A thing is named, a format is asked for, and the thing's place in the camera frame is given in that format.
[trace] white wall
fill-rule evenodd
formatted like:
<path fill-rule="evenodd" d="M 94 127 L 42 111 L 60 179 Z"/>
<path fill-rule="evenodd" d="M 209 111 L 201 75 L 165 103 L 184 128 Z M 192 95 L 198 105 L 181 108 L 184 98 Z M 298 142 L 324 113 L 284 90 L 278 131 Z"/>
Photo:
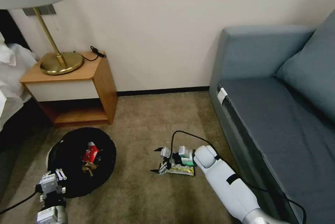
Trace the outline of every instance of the white wall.
<path fill-rule="evenodd" d="M 60 50 L 105 50 L 125 91 L 209 85 L 223 27 L 316 25 L 335 0 L 65 0 L 54 7 L 45 22 Z M 52 51 L 35 17 L 11 14 L 33 51 Z"/>

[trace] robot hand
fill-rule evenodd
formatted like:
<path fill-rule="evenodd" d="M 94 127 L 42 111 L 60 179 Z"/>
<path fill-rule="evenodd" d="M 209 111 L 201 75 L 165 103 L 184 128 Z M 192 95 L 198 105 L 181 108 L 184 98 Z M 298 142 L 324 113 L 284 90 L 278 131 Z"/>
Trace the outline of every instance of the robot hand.
<path fill-rule="evenodd" d="M 37 214 L 37 224 L 67 224 L 66 203 L 63 198 L 65 187 L 59 185 L 59 181 L 66 180 L 67 177 L 61 169 L 56 169 L 55 173 L 47 172 L 42 176 L 39 184 L 43 194 L 40 202 L 44 201 L 44 207 Z"/>
<path fill-rule="evenodd" d="M 196 151 L 180 146 L 178 153 L 172 155 L 167 147 L 155 151 L 161 152 L 163 165 L 151 171 L 163 175 L 173 164 L 199 166 L 228 212 L 243 224 L 287 223 L 273 219 L 260 209 L 254 193 L 211 146 L 203 145 Z"/>

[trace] brass lamp stem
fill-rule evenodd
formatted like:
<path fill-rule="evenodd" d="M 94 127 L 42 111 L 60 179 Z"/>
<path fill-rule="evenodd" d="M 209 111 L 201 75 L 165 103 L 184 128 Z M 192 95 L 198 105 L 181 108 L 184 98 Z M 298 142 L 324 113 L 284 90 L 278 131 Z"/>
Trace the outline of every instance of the brass lamp stem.
<path fill-rule="evenodd" d="M 58 50 L 58 48 L 57 48 L 57 46 L 55 44 L 55 41 L 53 40 L 53 38 L 52 38 L 52 36 L 51 36 L 51 34 L 50 34 L 47 26 L 44 23 L 44 20 L 43 20 L 43 18 L 41 16 L 41 13 L 39 12 L 38 7 L 33 7 L 33 10 L 34 10 L 34 12 L 35 12 L 35 14 L 37 16 L 37 19 L 38 19 L 39 23 L 42 26 L 44 32 L 46 33 L 46 35 L 47 35 L 47 37 L 48 37 L 48 39 L 49 39 L 49 41 L 50 41 L 50 43 L 51 43 L 54 51 L 56 52 L 56 57 L 57 57 L 57 60 L 58 60 L 59 64 L 62 67 L 66 68 L 66 61 L 65 61 L 63 55 L 59 52 L 59 50 Z"/>

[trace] nightstand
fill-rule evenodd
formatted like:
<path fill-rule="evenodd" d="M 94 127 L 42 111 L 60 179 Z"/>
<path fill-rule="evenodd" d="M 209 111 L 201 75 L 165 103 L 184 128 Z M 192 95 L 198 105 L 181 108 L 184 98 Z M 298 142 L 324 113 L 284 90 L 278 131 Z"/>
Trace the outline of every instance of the nightstand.
<path fill-rule="evenodd" d="M 80 52 L 88 59 L 93 52 Z M 79 69 L 46 75 L 37 62 L 20 82 L 56 126 L 112 124 L 118 97 L 107 58 L 85 59 Z"/>

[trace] carpet floor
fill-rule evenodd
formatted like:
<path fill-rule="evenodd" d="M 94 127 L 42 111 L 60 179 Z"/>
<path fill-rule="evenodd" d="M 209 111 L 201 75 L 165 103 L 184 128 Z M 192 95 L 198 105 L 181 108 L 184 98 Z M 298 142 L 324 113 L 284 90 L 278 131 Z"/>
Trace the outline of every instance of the carpet floor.
<path fill-rule="evenodd" d="M 170 145 L 175 130 L 210 141 L 234 164 L 208 92 L 120 97 L 113 125 L 93 126 L 106 132 L 117 148 L 116 166 L 109 180 L 91 194 L 67 200 L 69 223 L 236 223 L 220 202 L 200 168 L 196 176 L 150 172 L 161 161 L 154 149 Z M 1 209 L 33 192 L 46 172 L 48 150 L 77 127 L 51 128 L 45 137 L 26 140 L 17 158 Z M 204 143 L 177 133 L 174 150 Z M 39 197 L 5 213 L 0 223 L 36 223 L 43 206 Z"/>

